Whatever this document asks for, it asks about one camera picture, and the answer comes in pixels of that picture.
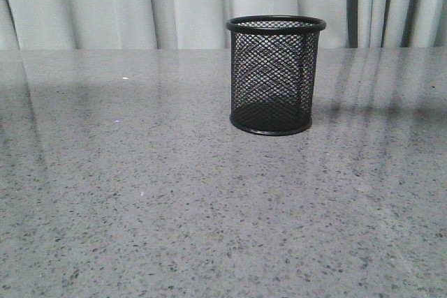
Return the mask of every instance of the gray speckled countertop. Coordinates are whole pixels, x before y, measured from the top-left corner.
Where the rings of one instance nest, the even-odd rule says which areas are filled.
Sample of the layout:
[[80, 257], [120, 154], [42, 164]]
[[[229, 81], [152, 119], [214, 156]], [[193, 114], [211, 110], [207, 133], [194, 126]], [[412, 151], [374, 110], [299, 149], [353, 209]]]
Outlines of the gray speckled countertop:
[[0, 297], [446, 297], [446, 73], [320, 50], [263, 137], [228, 50], [0, 52]]

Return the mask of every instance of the black mesh pen holder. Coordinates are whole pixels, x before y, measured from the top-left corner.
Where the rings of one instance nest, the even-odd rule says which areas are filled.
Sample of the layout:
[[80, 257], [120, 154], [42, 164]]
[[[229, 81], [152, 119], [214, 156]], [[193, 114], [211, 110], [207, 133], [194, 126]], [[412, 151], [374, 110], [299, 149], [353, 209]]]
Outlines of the black mesh pen holder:
[[290, 135], [312, 124], [323, 20], [261, 15], [227, 21], [231, 31], [231, 123], [250, 133]]

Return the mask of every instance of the mesh cup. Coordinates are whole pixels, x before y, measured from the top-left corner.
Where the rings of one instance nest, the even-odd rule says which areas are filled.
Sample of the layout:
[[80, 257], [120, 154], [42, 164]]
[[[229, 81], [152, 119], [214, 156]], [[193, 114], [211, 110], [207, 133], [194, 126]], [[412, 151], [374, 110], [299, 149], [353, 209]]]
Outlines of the mesh cup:
[[261, 135], [290, 135], [312, 124], [318, 36], [323, 20], [237, 17], [231, 31], [231, 123]]

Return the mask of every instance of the dark object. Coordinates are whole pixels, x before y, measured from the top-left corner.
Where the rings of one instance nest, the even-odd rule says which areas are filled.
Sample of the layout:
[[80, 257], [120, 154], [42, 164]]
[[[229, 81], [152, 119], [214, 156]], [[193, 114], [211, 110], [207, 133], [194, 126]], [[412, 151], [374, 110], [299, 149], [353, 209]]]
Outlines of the dark object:
[[236, 17], [231, 31], [231, 123], [250, 133], [290, 135], [312, 124], [318, 36], [323, 20]]

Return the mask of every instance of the white curtain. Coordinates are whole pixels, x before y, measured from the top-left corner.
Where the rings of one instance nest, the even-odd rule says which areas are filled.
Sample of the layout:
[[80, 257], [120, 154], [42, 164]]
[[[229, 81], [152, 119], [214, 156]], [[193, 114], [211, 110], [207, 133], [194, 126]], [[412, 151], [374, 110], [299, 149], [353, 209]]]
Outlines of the white curtain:
[[327, 22], [321, 47], [446, 45], [447, 0], [0, 0], [0, 49], [228, 47], [225, 21]]

